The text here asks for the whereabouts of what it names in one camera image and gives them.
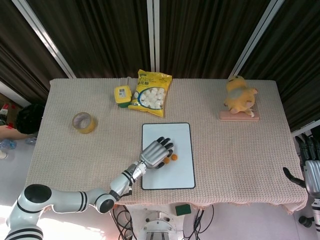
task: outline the yellow bag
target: yellow bag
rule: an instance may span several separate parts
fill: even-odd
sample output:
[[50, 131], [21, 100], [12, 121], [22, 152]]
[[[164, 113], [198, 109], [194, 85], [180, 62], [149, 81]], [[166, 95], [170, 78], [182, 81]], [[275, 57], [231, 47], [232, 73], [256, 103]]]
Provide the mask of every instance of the yellow bag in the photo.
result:
[[164, 102], [172, 76], [141, 69], [138, 75], [138, 86], [128, 108], [163, 117]]

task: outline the cable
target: cable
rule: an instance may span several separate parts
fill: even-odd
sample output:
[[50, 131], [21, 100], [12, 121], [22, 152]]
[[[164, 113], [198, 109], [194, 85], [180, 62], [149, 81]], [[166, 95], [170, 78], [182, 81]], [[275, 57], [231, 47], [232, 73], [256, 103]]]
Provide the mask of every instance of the cable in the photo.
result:
[[[112, 210], [112, 215], [111, 215], [112, 219], [113, 219], [113, 221], [114, 221], [114, 223], [115, 223], [115, 225], [118, 228], [118, 231], [120, 233], [119, 237], [118, 237], [118, 240], [120, 240], [120, 237], [122, 238], [122, 240], [132, 240], [133, 237], [135, 239], [137, 239], [137, 237], [136, 237], [136, 235], [134, 233], [134, 227], [133, 227], [131, 214], [130, 214], [130, 212], [127, 209], [126, 206], [123, 205], [123, 207], [124, 207], [124, 210], [121, 210], [120, 212], [118, 212], [117, 215], [115, 214], [115, 209], [113, 209]], [[125, 225], [122, 225], [119, 222], [119, 216], [122, 213], [124, 213], [124, 214], [128, 213], [130, 215], [130, 219], [128, 220], [128, 222]], [[127, 238], [127, 236], [126, 236], [127, 231], [131, 231], [131, 233], [132, 233], [132, 235], [129, 238]]]
[[198, 212], [196, 213], [196, 216], [194, 218], [194, 221], [193, 221], [193, 231], [192, 231], [191, 235], [185, 236], [185, 234], [183, 233], [182, 240], [190, 240], [193, 235], [195, 236], [195, 240], [201, 240], [199, 237], [199, 234], [203, 234], [210, 227], [211, 223], [214, 220], [215, 208], [213, 205], [211, 205], [211, 207], [212, 207], [212, 217], [211, 217], [211, 220], [210, 220], [208, 226], [204, 230], [201, 231], [201, 220], [202, 220], [202, 217], [205, 213], [205, 210], [201, 210], [201, 211], [198, 210]]

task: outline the yellow plush toy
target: yellow plush toy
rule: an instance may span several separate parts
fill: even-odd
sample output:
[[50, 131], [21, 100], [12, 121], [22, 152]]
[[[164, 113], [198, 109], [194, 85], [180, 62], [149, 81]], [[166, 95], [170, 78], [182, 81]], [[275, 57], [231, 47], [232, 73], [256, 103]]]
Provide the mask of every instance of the yellow plush toy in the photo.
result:
[[242, 76], [233, 76], [226, 84], [227, 98], [224, 105], [229, 108], [230, 113], [236, 114], [245, 112], [251, 117], [255, 114], [251, 107], [255, 104], [256, 88], [247, 87], [246, 81]]

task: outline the black curtain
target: black curtain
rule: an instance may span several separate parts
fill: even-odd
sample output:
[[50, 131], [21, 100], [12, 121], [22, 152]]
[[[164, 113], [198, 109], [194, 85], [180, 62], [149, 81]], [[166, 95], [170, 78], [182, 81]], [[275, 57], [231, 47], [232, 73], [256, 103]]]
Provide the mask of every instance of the black curtain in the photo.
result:
[[49, 81], [66, 75], [11, 0], [0, 4], [0, 81], [31, 103], [45, 103]]
[[270, 0], [161, 0], [160, 71], [225, 79]]
[[28, 0], [77, 78], [150, 71], [146, 0]]
[[292, 131], [320, 119], [320, 1], [284, 1], [239, 74], [277, 82]]

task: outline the green sponge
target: green sponge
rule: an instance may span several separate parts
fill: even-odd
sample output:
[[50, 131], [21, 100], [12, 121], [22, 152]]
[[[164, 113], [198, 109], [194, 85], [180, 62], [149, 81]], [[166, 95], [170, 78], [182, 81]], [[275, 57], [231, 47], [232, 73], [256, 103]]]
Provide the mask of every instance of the green sponge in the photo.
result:
[[177, 216], [186, 215], [191, 213], [191, 208], [189, 204], [175, 206], [175, 213]]

